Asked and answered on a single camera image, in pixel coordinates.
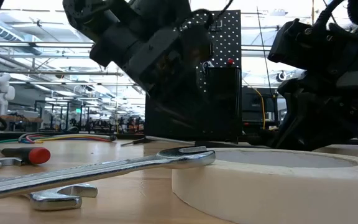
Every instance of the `tape roll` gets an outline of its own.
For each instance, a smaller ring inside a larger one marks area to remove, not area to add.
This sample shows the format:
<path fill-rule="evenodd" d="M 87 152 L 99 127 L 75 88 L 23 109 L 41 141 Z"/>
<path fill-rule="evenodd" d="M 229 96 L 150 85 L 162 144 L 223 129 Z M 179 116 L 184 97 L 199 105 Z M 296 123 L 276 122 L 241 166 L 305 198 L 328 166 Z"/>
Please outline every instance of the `tape roll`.
<path fill-rule="evenodd" d="M 241 224 L 358 223 L 358 157 L 212 150 L 214 164 L 172 172 L 172 190 L 188 205 Z"/>

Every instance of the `table surface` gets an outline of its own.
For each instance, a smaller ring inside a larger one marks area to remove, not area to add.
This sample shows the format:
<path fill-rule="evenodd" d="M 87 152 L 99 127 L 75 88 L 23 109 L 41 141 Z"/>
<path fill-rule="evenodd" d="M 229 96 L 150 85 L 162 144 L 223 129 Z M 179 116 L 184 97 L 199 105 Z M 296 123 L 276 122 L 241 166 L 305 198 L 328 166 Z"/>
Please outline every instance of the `table surface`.
<path fill-rule="evenodd" d="M 54 141 L 39 146 L 52 153 L 51 159 L 40 166 L 7 166 L 0 176 L 15 176 L 64 169 L 118 159 L 149 156 L 178 147 L 180 144 L 152 142 L 123 146 L 129 141 L 112 143 L 94 141 Z M 0 144 L 3 147 L 18 144 Z M 83 198 L 80 209 L 40 212 L 30 208 L 25 197 L 0 199 L 0 223 L 230 223 L 200 212 L 182 202 L 171 190 L 169 169 L 149 169 L 119 177 L 88 182 L 98 188 L 96 198 Z"/>

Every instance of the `red screwdriver handle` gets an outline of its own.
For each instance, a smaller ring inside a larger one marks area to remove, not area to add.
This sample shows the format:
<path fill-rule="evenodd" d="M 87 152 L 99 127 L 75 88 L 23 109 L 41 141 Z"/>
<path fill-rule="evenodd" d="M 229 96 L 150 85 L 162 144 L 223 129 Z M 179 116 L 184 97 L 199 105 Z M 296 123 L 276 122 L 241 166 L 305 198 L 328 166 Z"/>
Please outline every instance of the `red screwdriver handle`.
<path fill-rule="evenodd" d="M 44 147 L 5 148 L 1 154 L 6 157 L 19 157 L 28 164 L 43 164 L 50 159 L 50 152 Z"/>

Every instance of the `yellow cable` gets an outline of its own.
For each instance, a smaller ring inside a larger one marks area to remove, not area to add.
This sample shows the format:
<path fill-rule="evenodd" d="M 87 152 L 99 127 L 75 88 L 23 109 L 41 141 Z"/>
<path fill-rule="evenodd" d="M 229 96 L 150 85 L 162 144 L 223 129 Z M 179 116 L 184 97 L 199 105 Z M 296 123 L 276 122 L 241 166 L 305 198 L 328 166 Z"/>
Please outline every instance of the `yellow cable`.
<path fill-rule="evenodd" d="M 35 143 L 43 143 L 44 141 L 54 141 L 54 140 L 61 140 L 61 139 L 71 139 L 71 138 L 88 138 L 89 135 L 77 135 L 77 136 L 62 136 L 62 137 L 52 137 L 47 139 L 39 139 L 35 140 Z"/>
<path fill-rule="evenodd" d="M 258 95 L 260 96 L 260 100 L 262 102 L 262 113 L 263 113 L 263 117 L 264 117 L 264 124 L 262 126 L 262 129 L 265 129 L 265 123 L 266 123 L 266 117 L 265 117 L 265 103 L 264 103 L 264 98 L 262 96 L 262 94 L 260 94 L 260 92 L 255 89 L 254 87 L 252 87 L 250 84 L 248 84 L 244 79 L 242 79 L 242 81 L 244 81 L 249 87 L 251 87 L 253 90 L 255 90 L 255 92 L 258 93 Z"/>

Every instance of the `workbench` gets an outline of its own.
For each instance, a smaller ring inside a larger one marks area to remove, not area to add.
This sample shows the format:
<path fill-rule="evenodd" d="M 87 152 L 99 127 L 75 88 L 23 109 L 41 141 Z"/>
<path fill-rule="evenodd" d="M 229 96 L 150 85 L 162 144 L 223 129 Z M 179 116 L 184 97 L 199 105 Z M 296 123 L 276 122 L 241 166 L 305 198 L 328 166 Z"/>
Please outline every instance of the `workbench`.
<path fill-rule="evenodd" d="M 94 141 L 54 141 L 39 144 L 52 153 L 40 166 L 6 166 L 0 176 L 15 176 L 58 170 L 104 161 L 149 156 L 161 149 L 181 146 L 177 143 L 152 142 L 121 147 L 121 143 Z M 0 144 L 2 147 L 18 144 Z M 39 212 L 31 209 L 25 197 L 0 199 L 0 223 L 230 223 L 214 218 L 182 202 L 171 190 L 169 169 L 149 169 L 101 179 L 89 184 L 98 190 L 96 198 L 83 198 L 80 209 Z"/>

